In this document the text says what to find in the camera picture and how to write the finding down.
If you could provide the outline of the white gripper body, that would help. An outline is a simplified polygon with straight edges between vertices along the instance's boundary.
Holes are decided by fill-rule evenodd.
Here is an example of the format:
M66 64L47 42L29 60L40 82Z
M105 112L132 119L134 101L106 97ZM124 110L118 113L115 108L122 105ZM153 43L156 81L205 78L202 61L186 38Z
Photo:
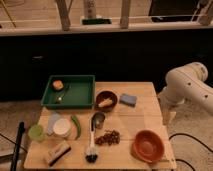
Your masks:
M174 89L168 87L164 87L157 98L164 114L170 113L173 108L184 103L184 98Z

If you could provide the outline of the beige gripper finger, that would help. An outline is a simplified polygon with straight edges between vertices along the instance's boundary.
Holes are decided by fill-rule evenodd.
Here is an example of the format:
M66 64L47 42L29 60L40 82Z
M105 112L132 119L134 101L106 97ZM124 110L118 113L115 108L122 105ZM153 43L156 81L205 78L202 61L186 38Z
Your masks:
M167 125L169 123L169 119L170 119L170 111L163 110L162 117L163 117L163 124Z
M171 122L173 121L173 119L175 118L175 116L176 116L176 111L171 111L170 112L169 124L171 124Z

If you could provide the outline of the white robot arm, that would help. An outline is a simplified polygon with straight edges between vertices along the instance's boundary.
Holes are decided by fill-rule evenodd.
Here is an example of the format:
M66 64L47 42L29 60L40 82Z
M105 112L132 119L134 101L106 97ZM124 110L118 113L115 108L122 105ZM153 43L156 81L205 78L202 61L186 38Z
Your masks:
M174 119L174 108L183 104L186 99L197 103L213 115L213 87L205 84L207 78L208 70L200 62L174 68L166 74L166 86L157 95L164 125Z

